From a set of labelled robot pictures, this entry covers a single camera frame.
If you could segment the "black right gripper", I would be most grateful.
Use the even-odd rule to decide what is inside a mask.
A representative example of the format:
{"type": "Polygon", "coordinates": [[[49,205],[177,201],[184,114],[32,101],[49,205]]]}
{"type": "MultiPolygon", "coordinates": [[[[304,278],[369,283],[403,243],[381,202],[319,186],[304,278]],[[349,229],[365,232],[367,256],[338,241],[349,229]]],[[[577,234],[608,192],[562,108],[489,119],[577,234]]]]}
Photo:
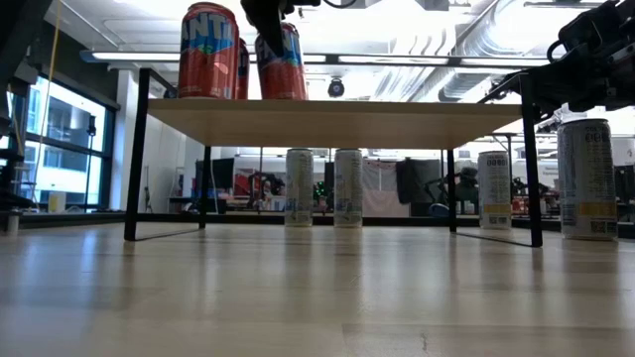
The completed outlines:
{"type": "Polygon", "coordinates": [[[592,56],[585,47],[558,59],[560,75],[543,72],[539,79],[541,116],[550,118],[565,104],[583,112],[595,106],[614,111],[634,105],[634,48],[592,56]]]}

